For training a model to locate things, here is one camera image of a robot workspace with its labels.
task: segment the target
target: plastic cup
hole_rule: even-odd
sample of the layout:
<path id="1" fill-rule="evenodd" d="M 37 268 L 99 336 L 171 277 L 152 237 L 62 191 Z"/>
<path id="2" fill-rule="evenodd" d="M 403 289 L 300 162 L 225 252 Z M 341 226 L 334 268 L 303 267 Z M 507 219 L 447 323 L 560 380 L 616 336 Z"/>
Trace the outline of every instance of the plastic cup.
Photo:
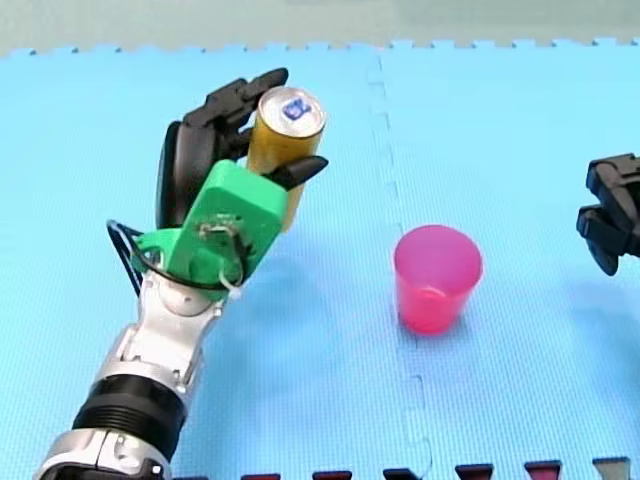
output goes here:
<path id="1" fill-rule="evenodd" d="M 427 225 L 404 235 L 393 257 L 400 321 L 415 333 L 447 331 L 482 277 L 476 244 L 453 228 Z"/>

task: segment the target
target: can label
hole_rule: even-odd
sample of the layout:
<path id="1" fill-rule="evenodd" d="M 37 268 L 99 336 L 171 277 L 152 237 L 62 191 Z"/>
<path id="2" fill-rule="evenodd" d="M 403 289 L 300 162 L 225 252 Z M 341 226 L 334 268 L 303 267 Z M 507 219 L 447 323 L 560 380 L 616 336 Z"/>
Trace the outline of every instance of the can label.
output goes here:
<path id="1" fill-rule="evenodd" d="M 304 99 L 296 97 L 282 107 L 282 113 L 292 122 L 300 119 L 305 113 L 311 111 L 311 105 L 306 103 Z"/>

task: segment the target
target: green plastic bracket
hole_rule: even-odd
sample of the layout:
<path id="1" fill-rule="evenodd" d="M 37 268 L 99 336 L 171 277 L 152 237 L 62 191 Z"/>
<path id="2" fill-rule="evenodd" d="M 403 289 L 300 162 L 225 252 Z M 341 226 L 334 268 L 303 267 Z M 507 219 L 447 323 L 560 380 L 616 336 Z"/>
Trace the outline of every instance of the green plastic bracket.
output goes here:
<path id="1" fill-rule="evenodd" d="M 160 253 L 160 267 L 176 277 L 214 284 L 222 271 L 235 282 L 240 265 L 228 232 L 237 232 L 249 249 L 246 281 L 282 230 L 287 198 L 271 180 L 221 160 L 211 169 L 182 227 L 146 233 L 137 244 L 143 253 Z M 140 262 L 134 266 L 144 271 Z M 214 301 L 228 293 L 202 292 Z"/>

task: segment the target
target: black cable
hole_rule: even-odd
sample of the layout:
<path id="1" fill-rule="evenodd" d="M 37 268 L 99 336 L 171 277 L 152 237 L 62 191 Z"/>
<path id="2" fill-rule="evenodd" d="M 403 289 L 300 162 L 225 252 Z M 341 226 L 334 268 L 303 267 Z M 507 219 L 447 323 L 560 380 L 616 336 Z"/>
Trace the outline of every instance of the black cable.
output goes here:
<path id="1" fill-rule="evenodd" d="M 129 275 L 129 279 L 131 280 L 133 288 L 136 291 L 136 295 L 140 294 L 140 287 L 142 285 L 142 275 L 140 275 L 140 273 L 136 271 L 135 268 L 133 267 L 131 263 L 131 253 L 133 253 L 133 255 L 135 255 L 138 258 L 140 263 L 142 263 L 145 266 L 145 268 L 151 270 L 152 272 L 160 275 L 161 277 L 171 282 L 178 283 L 180 285 L 184 285 L 190 288 L 196 288 L 199 290 L 213 290 L 213 291 L 228 290 L 228 288 L 222 282 L 216 282 L 213 284 L 192 282 L 191 280 L 177 277 L 165 270 L 162 270 L 161 268 L 158 268 L 149 260 L 149 258 L 138 247 L 138 244 L 135 241 L 135 237 L 141 236 L 142 233 L 138 232 L 137 230 L 133 230 L 132 228 L 129 228 L 126 225 L 122 225 L 121 223 L 116 222 L 114 220 L 109 220 L 107 222 L 107 231 L 109 232 L 109 237 L 111 238 L 113 245 L 116 248 L 118 255 L 120 256 L 120 259 L 124 264 L 125 270 Z M 234 251 L 238 258 L 238 263 L 240 264 L 240 275 L 238 275 L 238 278 L 236 279 L 236 281 L 231 282 L 231 284 L 235 287 L 240 287 L 248 271 L 247 255 L 248 255 L 249 249 L 242 244 L 242 241 L 240 240 L 239 235 L 230 234 L 229 236 L 232 240 Z M 127 242 L 130 245 L 130 248 L 127 248 L 124 241 L 122 240 L 122 237 L 124 237 L 127 240 Z"/>
<path id="2" fill-rule="evenodd" d="M 109 233 L 109 238 L 111 238 L 111 242 L 120 257 L 120 261 L 124 266 L 125 271 L 127 272 L 127 276 L 131 281 L 131 285 L 136 292 L 136 296 L 140 295 L 140 287 L 142 286 L 142 275 L 138 272 L 133 265 L 131 264 L 131 247 L 128 247 L 127 244 L 122 239 L 120 232 L 114 227 L 112 222 L 107 222 L 107 232 Z"/>

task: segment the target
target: can top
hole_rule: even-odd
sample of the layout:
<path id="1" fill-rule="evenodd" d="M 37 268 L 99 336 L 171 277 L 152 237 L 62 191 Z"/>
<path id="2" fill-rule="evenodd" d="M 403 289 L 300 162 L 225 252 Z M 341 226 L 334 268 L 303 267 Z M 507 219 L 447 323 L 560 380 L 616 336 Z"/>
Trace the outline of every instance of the can top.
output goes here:
<path id="1" fill-rule="evenodd" d="M 260 98 L 258 113 L 269 128 L 288 137 L 306 138 L 324 128 L 327 114 L 310 93 L 274 87 Z"/>

